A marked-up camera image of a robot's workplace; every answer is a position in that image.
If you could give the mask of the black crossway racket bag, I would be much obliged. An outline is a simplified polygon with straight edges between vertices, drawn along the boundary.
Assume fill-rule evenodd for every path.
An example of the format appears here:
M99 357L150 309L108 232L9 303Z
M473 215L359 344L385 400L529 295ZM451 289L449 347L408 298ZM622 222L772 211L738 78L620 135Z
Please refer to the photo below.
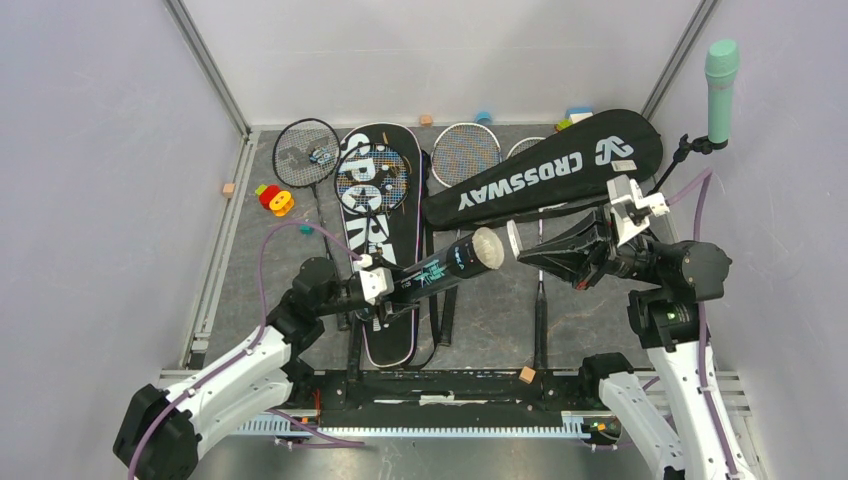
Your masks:
M423 216L436 230L453 230L590 199L620 174L651 178L663 156L661 135L647 119L607 110L425 199Z

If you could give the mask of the black shuttlecock tube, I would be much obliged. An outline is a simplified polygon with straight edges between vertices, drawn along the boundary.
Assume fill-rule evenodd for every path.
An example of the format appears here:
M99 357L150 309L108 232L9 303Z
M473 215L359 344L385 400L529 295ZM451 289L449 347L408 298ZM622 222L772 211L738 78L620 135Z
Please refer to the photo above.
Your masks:
M393 277L415 275L421 280L422 299L498 270L504 259L504 246L498 235L490 228L481 227L402 272L394 273Z

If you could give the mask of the translucent tube lid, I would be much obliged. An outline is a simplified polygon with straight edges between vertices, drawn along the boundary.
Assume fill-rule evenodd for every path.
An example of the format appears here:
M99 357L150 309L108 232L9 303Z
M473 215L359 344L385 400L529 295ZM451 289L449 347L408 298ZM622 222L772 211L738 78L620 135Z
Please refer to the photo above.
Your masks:
M521 251L523 250L522 239L518 226L514 220L509 220L506 223L506 229L513 256L515 258L518 258Z

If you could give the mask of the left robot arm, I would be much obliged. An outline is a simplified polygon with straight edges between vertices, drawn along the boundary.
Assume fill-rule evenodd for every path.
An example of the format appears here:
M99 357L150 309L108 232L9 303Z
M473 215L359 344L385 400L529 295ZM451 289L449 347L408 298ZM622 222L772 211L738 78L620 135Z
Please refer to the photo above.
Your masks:
M146 384L131 397L113 444L130 479L186 479L205 454L256 415L306 405L313 379L299 354L324 331L322 316L402 304L408 274L365 255L340 280L329 261L310 258L264 321L203 370L167 388Z

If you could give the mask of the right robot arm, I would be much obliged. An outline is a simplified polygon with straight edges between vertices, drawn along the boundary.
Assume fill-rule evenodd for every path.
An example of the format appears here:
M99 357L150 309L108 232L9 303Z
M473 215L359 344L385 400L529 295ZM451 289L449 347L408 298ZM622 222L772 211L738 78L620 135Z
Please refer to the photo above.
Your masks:
M724 294L732 264L717 245L674 244L645 234L625 240L618 221L597 210L563 234L523 247L513 222L507 231L515 258L576 290L611 275L649 284L628 294L627 316L662 385L670 413L662 414L621 353L587 357L577 392L591 408L607 407L656 479L754 479L735 438L716 378L704 304Z

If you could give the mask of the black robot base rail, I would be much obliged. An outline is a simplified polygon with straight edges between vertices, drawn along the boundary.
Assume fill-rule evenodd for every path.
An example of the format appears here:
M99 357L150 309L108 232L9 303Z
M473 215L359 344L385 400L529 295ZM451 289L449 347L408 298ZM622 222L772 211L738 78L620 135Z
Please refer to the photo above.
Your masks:
M557 427L565 414L610 415L575 369L317 371L294 386L287 410L313 410L325 427L472 429Z

